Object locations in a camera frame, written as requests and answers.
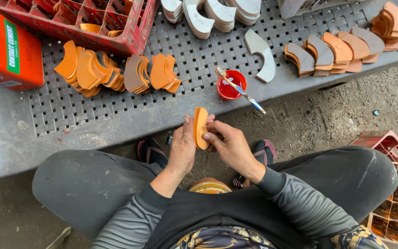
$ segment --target sleeve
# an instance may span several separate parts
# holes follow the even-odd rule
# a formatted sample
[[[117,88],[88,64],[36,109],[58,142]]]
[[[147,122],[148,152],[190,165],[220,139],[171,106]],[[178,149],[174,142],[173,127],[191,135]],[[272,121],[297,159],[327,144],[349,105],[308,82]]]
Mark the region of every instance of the sleeve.
[[[158,225],[170,198],[149,184],[121,207],[99,232],[90,249],[141,249]]]
[[[317,241],[320,249],[387,248],[341,207],[295,176],[267,167],[257,187],[303,235]]]

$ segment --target right hand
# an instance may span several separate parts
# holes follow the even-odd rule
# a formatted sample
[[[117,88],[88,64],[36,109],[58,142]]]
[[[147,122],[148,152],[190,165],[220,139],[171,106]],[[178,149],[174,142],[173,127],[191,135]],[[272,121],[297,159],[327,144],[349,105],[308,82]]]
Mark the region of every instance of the right hand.
[[[210,122],[207,129],[202,138],[217,150],[222,161],[254,184],[260,183],[266,169],[252,155],[244,133],[219,121]]]

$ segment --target person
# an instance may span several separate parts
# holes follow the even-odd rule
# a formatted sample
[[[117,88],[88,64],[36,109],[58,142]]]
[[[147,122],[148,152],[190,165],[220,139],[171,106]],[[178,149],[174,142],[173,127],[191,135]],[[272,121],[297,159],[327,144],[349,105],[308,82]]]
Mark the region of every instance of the person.
[[[208,117],[203,135],[208,152],[217,151],[249,187],[216,195],[178,188],[196,152],[185,116],[169,159],[153,139],[140,143],[143,162],[101,151],[57,152],[38,167],[33,194],[95,238],[91,249],[387,248],[358,225],[398,184],[384,154],[341,147],[273,163],[265,140],[253,153],[240,130],[214,119]]]

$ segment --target concrete floor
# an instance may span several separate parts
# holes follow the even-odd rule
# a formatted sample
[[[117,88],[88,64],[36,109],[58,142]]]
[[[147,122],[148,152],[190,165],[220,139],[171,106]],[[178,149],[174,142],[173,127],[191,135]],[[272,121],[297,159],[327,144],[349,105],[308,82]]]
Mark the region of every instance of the concrete floor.
[[[277,161],[348,145],[362,131],[393,130],[398,134],[398,67],[334,89],[278,99],[265,109],[267,115],[251,110],[218,119],[241,129],[249,144],[270,139],[276,146]],[[374,110],[380,115],[373,115]],[[161,145],[168,133],[156,136]],[[169,152],[168,145],[163,149]],[[135,150],[136,145],[131,144],[105,151],[136,159]],[[33,175],[26,172],[0,179],[0,249],[46,248],[66,227],[31,194]],[[182,187],[203,177],[230,184],[233,176],[234,171],[217,154],[198,151]],[[73,231],[61,248],[88,248],[90,242]]]

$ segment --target leg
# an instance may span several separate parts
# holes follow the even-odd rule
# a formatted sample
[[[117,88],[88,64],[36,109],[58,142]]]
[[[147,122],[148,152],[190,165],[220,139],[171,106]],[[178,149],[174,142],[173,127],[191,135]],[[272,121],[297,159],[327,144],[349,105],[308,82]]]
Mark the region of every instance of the leg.
[[[33,195],[72,228],[96,237],[162,168],[100,151],[61,151],[36,170]]]
[[[357,222],[385,201],[398,184],[397,171],[384,154],[357,146],[304,155],[269,167],[305,181]]]

